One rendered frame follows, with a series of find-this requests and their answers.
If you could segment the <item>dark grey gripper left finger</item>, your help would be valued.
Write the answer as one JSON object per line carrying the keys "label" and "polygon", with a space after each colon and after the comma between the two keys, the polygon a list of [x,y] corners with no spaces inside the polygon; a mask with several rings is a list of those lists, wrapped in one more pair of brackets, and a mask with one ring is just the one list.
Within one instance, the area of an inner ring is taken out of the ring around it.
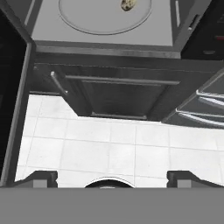
{"label": "dark grey gripper left finger", "polygon": [[34,171],[25,179],[21,179],[13,184],[19,188],[57,188],[57,171]]}

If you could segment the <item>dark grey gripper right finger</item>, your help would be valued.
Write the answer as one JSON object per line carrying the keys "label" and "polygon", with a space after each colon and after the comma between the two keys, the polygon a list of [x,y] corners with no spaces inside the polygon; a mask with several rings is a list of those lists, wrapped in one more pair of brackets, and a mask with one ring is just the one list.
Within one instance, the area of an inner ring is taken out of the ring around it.
{"label": "dark grey gripper right finger", "polygon": [[200,179],[190,171],[168,171],[166,177],[168,188],[223,188],[223,185]]}

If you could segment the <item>dark cupboard door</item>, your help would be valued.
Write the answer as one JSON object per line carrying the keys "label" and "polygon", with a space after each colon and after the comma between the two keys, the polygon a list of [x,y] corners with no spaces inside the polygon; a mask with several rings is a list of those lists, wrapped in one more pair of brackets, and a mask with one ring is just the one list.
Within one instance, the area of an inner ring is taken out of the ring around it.
{"label": "dark cupboard door", "polygon": [[[51,78],[51,71],[57,74],[57,78],[62,87],[68,91],[68,94],[63,94],[54,84]],[[69,107],[78,115],[82,114],[79,101],[71,86],[67,83],[63,75],[56,72],[49,64],[34,64],[31,77],[30,93],[35,95],[59,95]]]}

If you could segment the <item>dark microwave door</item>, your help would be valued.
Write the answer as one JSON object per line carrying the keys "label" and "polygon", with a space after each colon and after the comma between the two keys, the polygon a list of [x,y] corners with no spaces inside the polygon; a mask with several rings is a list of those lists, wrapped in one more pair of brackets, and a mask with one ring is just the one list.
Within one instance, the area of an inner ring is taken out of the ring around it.
{"label": "dark microwave door", "polygon": [[36,45],[0,0],[0,187],[15,181]]}

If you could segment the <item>dark steel oven door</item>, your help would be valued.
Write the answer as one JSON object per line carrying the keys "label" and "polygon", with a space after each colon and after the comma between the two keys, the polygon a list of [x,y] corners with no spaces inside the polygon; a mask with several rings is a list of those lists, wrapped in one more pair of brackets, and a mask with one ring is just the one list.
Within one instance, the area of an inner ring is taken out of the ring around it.
{"label": "dark steel oven door", "polygon": [[124,85],[68,80],[78,98],[81,116],[161,121],[205,81],[200,72],[66,66],[64,75],[138,80],[180,81],[170,85]]}

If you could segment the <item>grey microwave oven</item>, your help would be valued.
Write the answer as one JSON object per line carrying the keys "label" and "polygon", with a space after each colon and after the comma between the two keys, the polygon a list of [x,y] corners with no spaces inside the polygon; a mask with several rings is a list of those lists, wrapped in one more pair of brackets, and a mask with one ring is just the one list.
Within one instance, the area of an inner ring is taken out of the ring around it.
{"label": "grey microwave oven", "polygon": [[179,59],[213,0],[152,0],[150,17],[122,34],[96,36],[60,18],[59,0],[6,0],[41,53]]}

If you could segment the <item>round grey microwave turntable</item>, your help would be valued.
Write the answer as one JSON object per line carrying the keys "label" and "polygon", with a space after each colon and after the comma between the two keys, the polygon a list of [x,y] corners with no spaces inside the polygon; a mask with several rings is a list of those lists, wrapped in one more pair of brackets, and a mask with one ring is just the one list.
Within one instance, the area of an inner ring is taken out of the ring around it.
{"label": "round grey microwave turntable", "polygon": [[151,14],[151,0],[134,0],[130,10],[123,0],[59,0],[59,15],[77,31],[93,35],[116,35],[137,28]]}

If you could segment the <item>dark drawer cabinet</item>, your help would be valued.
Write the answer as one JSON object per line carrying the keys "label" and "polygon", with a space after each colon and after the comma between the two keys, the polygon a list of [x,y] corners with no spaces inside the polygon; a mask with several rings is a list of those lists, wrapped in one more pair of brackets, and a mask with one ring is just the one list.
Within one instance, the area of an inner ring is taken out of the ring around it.
{"label": "dark drawer cabinet", "polygon": [[[224,67],[197,90],[203,93],[224,95]],[[176,110],[209,114],[213,116],[224,116],[224,109],[212,107],[199,101],[199,97],[196,95],[196,91],[187,100],[183,101],[178,107],[176,107],[166,118],[164,118],[162,123],[194,128],[224,130],[224,128],[215,128],[211,125],[200,124],[181,117],[178,115]]]}

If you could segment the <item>small speckled yellow food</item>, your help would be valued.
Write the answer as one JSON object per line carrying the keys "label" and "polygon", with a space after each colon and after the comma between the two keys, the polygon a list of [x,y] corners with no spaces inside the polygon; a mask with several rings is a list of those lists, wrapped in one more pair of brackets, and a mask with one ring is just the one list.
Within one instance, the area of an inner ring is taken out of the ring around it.
{"label": "small speckled yellow food", "polygon": [[137,0],[122,0],[121,7],[124,11],[130,11],[136,5]]}

